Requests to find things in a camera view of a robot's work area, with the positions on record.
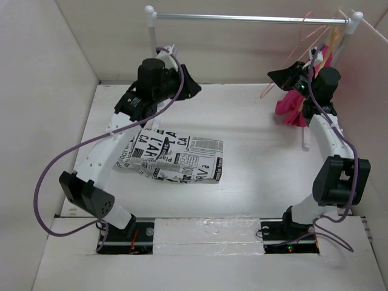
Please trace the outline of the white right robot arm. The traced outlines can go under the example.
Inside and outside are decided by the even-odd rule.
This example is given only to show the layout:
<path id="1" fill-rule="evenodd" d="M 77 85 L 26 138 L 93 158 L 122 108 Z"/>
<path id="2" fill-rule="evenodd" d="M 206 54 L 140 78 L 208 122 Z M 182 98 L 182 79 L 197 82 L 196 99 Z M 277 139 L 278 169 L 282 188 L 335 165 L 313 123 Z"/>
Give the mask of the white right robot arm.
<path id="1" fill-rule="evenodd" d="M 356 149 L 344 137 L 331 101 L 341 79 L 339 71 L 314 67 L 297 61 L 290 67 L 268 72 L 268 77 L 286 92 L 302 95 L 302 116 L 315 135 L 325 159 L 313 185 L 312 193 L 301 203 L 290 206 L 278 230 L 288 239 L 308 231 L 314 220 L 335 207 L 360 203 L 371 170 L 370 162 L 360 159 Z"/>

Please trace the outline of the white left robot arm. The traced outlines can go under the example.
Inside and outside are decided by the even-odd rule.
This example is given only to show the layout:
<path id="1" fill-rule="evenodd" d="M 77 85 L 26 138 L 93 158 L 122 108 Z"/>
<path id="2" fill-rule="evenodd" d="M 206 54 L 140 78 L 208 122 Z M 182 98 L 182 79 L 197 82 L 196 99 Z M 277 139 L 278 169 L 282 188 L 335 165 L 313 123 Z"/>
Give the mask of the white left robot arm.
<path id="1" fill-rule="evenodd" d="M 135 234 L 136 218 L 104 191 L 109 174 L 129 141 L 144 125 L 166 111 L 171 103 L 158 109 L 166 100 L 183 101 L 201 91 L 186 67 L 168 48 L 157 48 L 155 58 L 143 60 L 137 79 L 114 107 L 113 115 L 85 161 L 73 173 L 63 172 L 59 183 L 74 205 L 114 227 L 121 240 Z"/>

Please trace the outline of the newspaper print trousers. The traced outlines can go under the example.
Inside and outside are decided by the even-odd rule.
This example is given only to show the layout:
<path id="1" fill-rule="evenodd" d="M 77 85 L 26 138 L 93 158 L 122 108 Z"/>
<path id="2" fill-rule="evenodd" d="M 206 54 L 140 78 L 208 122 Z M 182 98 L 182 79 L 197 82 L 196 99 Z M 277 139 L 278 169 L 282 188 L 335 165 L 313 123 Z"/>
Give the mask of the newspaper print trousers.
<path id="1" fill-rule="evenodd" d="M 161 129 L 141 130 L 124 148 L 115 169 L 189 184 L 219 182 L 224 143 Z"/>

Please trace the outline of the pink wire hanger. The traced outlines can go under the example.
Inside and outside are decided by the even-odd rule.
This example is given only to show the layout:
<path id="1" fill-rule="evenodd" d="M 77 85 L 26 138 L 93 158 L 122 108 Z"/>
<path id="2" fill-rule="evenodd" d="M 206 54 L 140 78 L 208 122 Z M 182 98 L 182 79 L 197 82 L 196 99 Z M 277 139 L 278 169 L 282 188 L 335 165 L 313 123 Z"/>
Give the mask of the pink wire hanger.
<path id="1" fill-rule="evenodd" d="M 310 32 L 307 35 L 303 35 L 303 27 L 304 27 L 304 21 L 307 19 L 308 16 L 313 16 L 313 11 L 309 11 L 305 14 L 302 24 L 299 25 L 299 33 L 298 33 L 298 41 L 296 43 L 296 46 L 292 49 L 292 51 L 289 53 L 287 58 L 284 60 L 284 62 L 281 65 L 281 68 L 284 69 L 285 66 L 289 63 L 290 59 L 295 55 L 295 53 L 298 52 L 299 48 L 302 46 L 302 44 L 311 38 L 314 34 L 317 32 L 321 31 L 322 29 L 325 28 L 325 25 L 320 25 L 318 28 L 316 28 L 314 31 Z M 264 91 L 260 94 L 259 98 L 263 99 L 274 87 L 273 81 L 271 81 L 267 87 L 264 89 Z"/>

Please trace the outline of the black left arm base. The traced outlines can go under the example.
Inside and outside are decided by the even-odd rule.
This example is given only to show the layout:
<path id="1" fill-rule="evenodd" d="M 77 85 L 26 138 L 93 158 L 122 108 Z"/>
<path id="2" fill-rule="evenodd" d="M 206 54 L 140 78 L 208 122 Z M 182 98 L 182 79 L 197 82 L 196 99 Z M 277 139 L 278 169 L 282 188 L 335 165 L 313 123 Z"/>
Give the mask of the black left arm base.
<path id="1" fill-rule="evenodd" d="M 97 222 L 99 230 L 96 252 L 100 255 L 151 255 L 153 253 L 153 237 L 155 233 L 155 220 L 141 218 L 136 221 L 132 234 L 127 238 L 121 230 Z"/>

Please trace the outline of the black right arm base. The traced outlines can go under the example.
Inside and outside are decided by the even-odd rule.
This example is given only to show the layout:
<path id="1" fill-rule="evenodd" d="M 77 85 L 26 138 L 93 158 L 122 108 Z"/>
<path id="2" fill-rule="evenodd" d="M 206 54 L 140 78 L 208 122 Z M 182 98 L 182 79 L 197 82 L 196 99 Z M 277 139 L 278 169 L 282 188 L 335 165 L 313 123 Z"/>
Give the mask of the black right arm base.
<path id="1" fill-rule="evenodd" d="M 319 254 L 315 235 L 309 235 L 306 229 L 284 231 L 280 219 L 262 219 L 255 235 L 263 242 L 266 255 L 274 254 Z"/>

